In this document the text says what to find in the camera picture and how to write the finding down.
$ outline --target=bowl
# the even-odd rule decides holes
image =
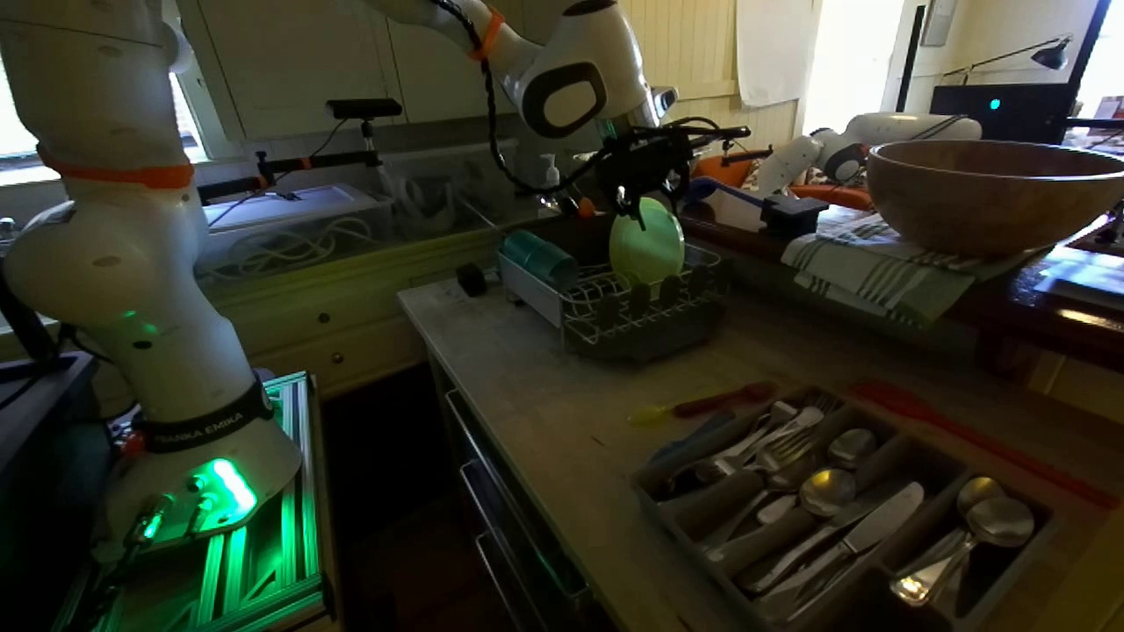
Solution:
[[[1092,225],[1124,196],[1124,162],[1061,145],[894,142],[867,151],[875,210],[954,258],[1015,258]]]

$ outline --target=fork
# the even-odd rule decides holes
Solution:
[[[756,452],[750,464],[743,464],[739,472],[757,472],[764,475],[764,488],[756,491],[729,520],[722,520],[716,532],[709,532],[704,542],[704,556],[709,557],[722,557],[722,543],[739,532],[739,522],[748,517],[756,517],[769,498],[771,498],[771,488],[791,488],[792,480],[805,477],[808,472],[808,455],[813,455],[813,450],[826,441],[826,426],[823,426],[823,410],[817,410],[817,423],[805,423],[799,427],[785,433],[785,436],[775,436],[769,446],[762,446]]]

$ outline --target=drawer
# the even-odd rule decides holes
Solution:
[[[446,392],[446,405],[458,433],[458,484],[509,561],[509,572],[522,583],[522,592],[530,592],[545,627],[588,627],[604,613],[586,580],[564,557],[530,498],[511,484],[503,460],[482,441],[462,402]]]
[[[364,258],[316,262],[309,269],[246,279],[205,289],[249,356],[277,350],[299,340],[401,320],[396,292],[448,279],[468,260],[485,260],[497,234],[462,231],[390,245]]]
[[[509,557],[503,556],[497,542],[491,532],[482,532],[475,536],[478,556],[485,561],[485,572],[491,577],[491,588],[506,606],[506,613],[517,620],[517,627],[545,627],[530,592],[522,589],[520,577],[511,572]]]
[[[406,366],[424,361],[419,334],[403,320],[386,320],[328,337],[311,337],[271,356],[253,356],[271,374],[311,374],[319,396],[337,396],[351,386],[375,382]]]
[[[805,426],[805,455],[743,450],[756,427],[784,433],[805,410],[823,414]],[[845,460],[851,436],[867,436],[867,455]],[[1054,513],[1015,484],[813,386],[670,446],[634,475],[634,491],[695,570],[762,627],[978,627],[1057,533]],[[743,460],[722,472],[732,446]],[[840,507],[796,498],[775,520],[757,513],[830,477],[853,484]],[[986,543],[971,517],[986,517],[1006,543]]]

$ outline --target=table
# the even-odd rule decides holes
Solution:
[[[1033,627],[1041,613],[1096,620],[1115,599],[1115,588],[1087,588],[1080,611],[1054,599],[1080,572],[1075,557],[1087,542],[1114,536],[1102,526],[1115,517],[1124,427],[1096,414],[750,292],[729,300],[709,344],[633,368],[577,357],[497,289],[468,300],[440,280],[401,292],[401,307],[616,627],[743,627],[634,502],[633,475],[683,426],[634,426],[633,414],[748,378],[845,392],[1061,517],[982,627]]]

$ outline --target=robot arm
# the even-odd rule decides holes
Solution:
[[[428,24],[489,59],[525,131],[570,151],[592,151],[604,138],[656,127],[634,36],[613,0],[579,0],[560,10],[550,38],[520,38],[482,0],[369,0],[394,20]]]
[[[547,47],[520,38],[482,0],[369,3],[468,42],[503,77],[522,122],[559,149],[588,151],[656,127],[640,49],[613,0],[571,3]],[[121,556],[138,520],[162,522],[148,543],[238,526],[300,468],[271,423],[235,326],[193,279],[205,225],[168,89],[179,42],[162,20],[162,0],[0,3],[17,116],[71,196],[13,240],[4,273],[24,307],[74,324],[138,392],[145,450],[108,480],[100,557]],[[667,151],[641,149],[648,186],[667,175]],[[235,475],[230,484],[253,502],[215,502],[222,488],[197,484],[217,480],[215,472]]]
[[[791,142],[769,155],[743,194],[784,196],[791,182],[808,171],[826,175],[835,186],[851,186],[865,175],[865,155],[869,145],[886,142],[978,142],[982,127],[964,116],[901,116],[901,114],[865,114],[845,122],[842,135],[823,127],[808,138]]]

